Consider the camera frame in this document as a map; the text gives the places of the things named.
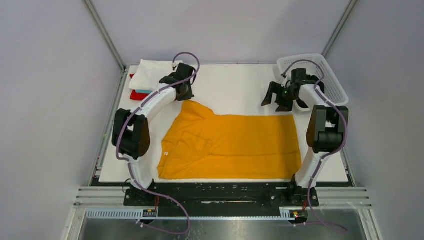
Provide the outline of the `yellow t shirt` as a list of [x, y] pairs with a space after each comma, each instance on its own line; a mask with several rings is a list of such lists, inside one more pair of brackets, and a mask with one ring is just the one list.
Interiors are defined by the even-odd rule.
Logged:
[[185, 101], [162, 142], [164, 180], [289, 179], [302, 166], [291, 115], [217, 115]]

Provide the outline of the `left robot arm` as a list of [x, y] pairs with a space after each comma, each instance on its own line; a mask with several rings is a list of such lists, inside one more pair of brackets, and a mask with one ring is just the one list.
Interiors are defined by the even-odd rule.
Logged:
[[199, 70], [199, 64], [196, 68], [185, 63], [173, 65], [173, 72], [162, 77], [155, 90], [136, 107], [120, 108], [114, 115], [111, 142], [115, 157], [126, 164], [131, 185], [138, 189], [135, 197], [144, 206], [155, 200], [155, 192], [149, 188], [153, 177], [138, 167], [151, 145], [150, 123], [170, 103], [194, 97], [191, 79]]

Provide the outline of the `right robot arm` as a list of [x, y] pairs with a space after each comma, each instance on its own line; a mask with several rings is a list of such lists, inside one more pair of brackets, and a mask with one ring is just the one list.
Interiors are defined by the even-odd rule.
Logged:
[[291, 71], [288, 86], [270, 82], [261, 103], [262, 106], [269, 105], [275, 97], [277, 112], [290, 112], [295, 102], [303, 102], [311, 110], [306, 131], [308, 151], [284, 193], [293, 206], [311, 199], [322, 167], [347, 142], [349, 110], [326, 95], [329, 86], [323, 76], [309, 75], [305, 68], [296, 68]]

